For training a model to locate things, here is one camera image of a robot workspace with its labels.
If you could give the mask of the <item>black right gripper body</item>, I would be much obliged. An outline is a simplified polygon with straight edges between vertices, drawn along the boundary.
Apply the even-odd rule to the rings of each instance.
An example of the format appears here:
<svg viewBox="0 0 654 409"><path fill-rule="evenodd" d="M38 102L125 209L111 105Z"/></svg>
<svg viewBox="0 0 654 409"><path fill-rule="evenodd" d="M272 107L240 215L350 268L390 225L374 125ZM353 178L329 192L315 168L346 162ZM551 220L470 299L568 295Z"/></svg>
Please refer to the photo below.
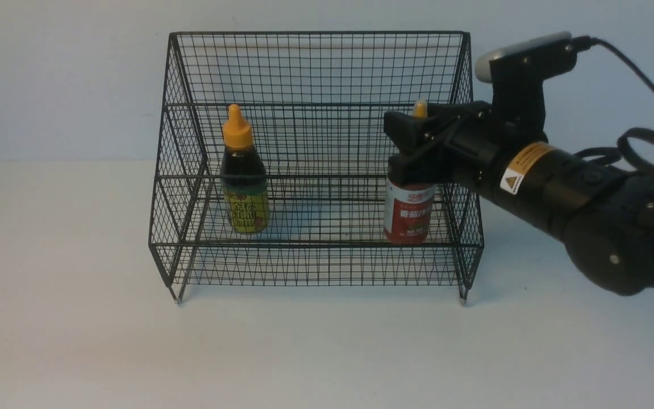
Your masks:
<svg viewBox="0 0 654 409"><path fill-rule="evenodd" d="M494 191L509 161L530 143L548 142L543 130L526 130L491 113L488 103L429 104L429 181Z"/></svg>

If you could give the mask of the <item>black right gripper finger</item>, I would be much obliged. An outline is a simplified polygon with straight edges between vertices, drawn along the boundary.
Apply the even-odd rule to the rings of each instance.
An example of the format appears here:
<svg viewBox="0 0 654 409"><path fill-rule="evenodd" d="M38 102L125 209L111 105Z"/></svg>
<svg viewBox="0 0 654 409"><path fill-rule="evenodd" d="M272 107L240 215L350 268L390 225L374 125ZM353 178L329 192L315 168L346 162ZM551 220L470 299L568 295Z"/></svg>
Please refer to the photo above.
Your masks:
<svg viewBox="0 0 654 409"><path fill-rule="evenodd" d="M452 124L451 110L430 110L423 119L397 111L383 117L384 134L398 153L388 160L388 178L397 185L451 183L451 165L445 147Z"/></svg>

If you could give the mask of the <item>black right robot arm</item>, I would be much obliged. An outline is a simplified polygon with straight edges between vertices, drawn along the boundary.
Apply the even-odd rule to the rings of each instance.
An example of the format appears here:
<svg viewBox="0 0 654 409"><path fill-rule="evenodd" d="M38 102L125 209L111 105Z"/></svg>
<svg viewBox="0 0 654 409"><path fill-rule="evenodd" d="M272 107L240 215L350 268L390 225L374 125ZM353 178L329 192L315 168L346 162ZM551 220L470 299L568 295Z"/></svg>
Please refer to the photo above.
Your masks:
<svg viewBox="0 0 654 409"><path fill-rule="evenodd" d="M630 296L654 288L654 171L625 171L547 143L485 102L430 105L426 119L389 111L400 184L457 183L564 244L584 277Z"/></svg>

